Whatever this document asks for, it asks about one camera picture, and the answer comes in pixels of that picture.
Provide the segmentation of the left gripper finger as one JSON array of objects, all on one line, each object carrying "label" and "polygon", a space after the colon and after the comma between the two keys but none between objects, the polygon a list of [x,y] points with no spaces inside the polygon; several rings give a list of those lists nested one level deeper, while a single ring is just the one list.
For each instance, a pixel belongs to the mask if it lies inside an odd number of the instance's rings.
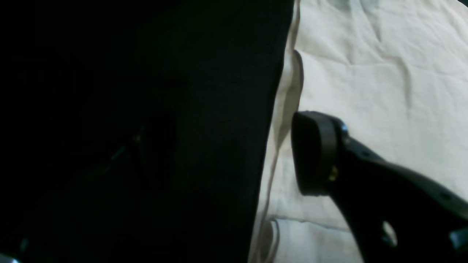
[{"label": "left gripper finger", "polygon": [[366,263],[466,263],[467,202],[349,136],[344,122],[298,111],[291,122],[298,188],[329,196]]}]

